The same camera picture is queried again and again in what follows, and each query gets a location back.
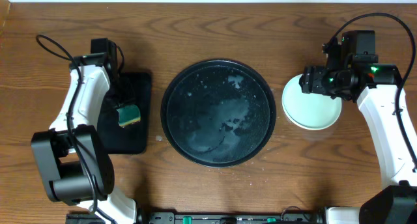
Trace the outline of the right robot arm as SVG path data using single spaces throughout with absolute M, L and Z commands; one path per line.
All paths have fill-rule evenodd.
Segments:
M 416 208 L 416 132 L 394 64 L 307 66 L 301 91 L 355 102 L 377 153 L 382 190 L 361 207 L 331 207 L 325 223 L 408 223 Z

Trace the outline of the green yellow sponge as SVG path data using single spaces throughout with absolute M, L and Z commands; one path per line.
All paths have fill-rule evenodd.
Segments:
M 137 105 L 126 105 L 117 109 L 119 115 L 118 124 L 120 127 L 137 123 L 141 121 L 141 112 Z

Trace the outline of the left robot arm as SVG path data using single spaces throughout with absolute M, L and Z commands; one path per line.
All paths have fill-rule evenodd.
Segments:
M 46 195 L 105 223 L 136 223 L 136 202 L 115 187 L 113 164 L 96 130 L 117 58 L 101 52 L 71 62 L 70 87 L 58 117 L 31 140 Z

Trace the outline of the light green plate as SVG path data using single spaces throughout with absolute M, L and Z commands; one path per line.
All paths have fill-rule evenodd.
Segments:
M 341 99 L 302 93 L 299 85 L 301 77 L 301 74 L 293 77 L 284 87 L 281 97 L 284 113 L 291 122 L 306 130 L 330 127 L 341 114 Z

